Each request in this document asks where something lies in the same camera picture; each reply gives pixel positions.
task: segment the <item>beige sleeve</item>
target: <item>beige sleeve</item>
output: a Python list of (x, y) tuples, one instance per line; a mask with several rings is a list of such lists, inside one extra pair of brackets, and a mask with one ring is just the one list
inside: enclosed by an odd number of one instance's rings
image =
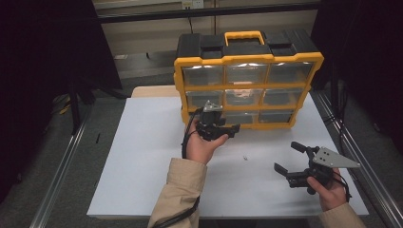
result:
[[(162, 223), (191, 208), (204, 187), (207, 166), (191, 160), (172, 159), (166, 185), (158, 198), (147, 227)], [(199, 227), (199, 209), (172, 228)]]
[(365, 227), (362, 220), (358, 217), (353, 208), (347, 202), (335, 209), (320, 214), (319, 218), (325, 228)]

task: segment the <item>beige wall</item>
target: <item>beige wall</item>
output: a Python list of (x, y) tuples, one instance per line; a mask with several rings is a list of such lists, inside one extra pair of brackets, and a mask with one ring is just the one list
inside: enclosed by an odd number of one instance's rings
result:
[[(267, 4), (284, 4), (290, 2), (308, 2), (309, 0), (217, 0), (219, 7), (258, 6)], [(212, 7), (213, 1), (204, 1), (205, 7)], [(124, 8), (98, 9), (99, 15), (119, 13), (139, 13), (161, 10), (180, 10), (182, 3), (166, 3), (131, 6)], [(282, 29), (302, 28), (309, 33), (312, 30), (316, 10), (255, 13), (244, 15), (217, 16), (217, 33), (231, 30), (263, 30), (279, 31)], [(192, 18), (193, 31), (202, 34), (214, 33), (214, 18)], [(186, 18), (168, 19), (142, 22), (125, 22), (103, 24), (104, 33), (113, 55), (144, 53), (153, 51), (174, 50), (177, 47), (178, 37), (183, 33), (190, 33), (189, 21)]]

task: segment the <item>person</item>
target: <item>person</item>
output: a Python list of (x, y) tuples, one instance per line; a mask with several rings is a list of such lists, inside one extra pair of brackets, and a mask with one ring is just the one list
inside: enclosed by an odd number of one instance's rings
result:
[[(186, 159), (171, 160), (166, 185), (151, 214), (148, 228), (193, 207), (202, 193), (208, 162), (212, 159), (214, 151), (228, 140), (228, 135), (223, 135), (214, 141), (205, 141), (195, 131), (196, 122), (190, 125), (189, 132), (194, 133), (191, 134), (186, 147)], [(309, 177), (307, 181), (319, 193), (320, 206), (323, 210), (319, 218), (324, 227), (365, 227), (353, 208), (346, 202), (344, 187), (341, 184), (332, 181), (329, 186), (324, 187), (315, 178)], [(190, 217), (169, 227), (199, 227), (199, 209)]]

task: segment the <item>storage organizer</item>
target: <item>storage organizer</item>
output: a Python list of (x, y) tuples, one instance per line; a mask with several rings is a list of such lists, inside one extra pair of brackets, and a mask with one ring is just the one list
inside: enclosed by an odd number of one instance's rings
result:
[(210, 101), (222, 105), (227, 124), (292, 127), (322, 62), (303, 29), (184, 34), (174, 74), (182, 120)]

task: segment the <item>power outlet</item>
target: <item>power outlet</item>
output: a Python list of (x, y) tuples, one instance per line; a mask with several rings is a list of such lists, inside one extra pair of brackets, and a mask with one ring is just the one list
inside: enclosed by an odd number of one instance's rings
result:
[(193, 9), (203, 9), (204, 1), (203, 0), (193, 0)]
[(190, 10), (193, 9), (193, 1), (182, 1), (182, 10)]

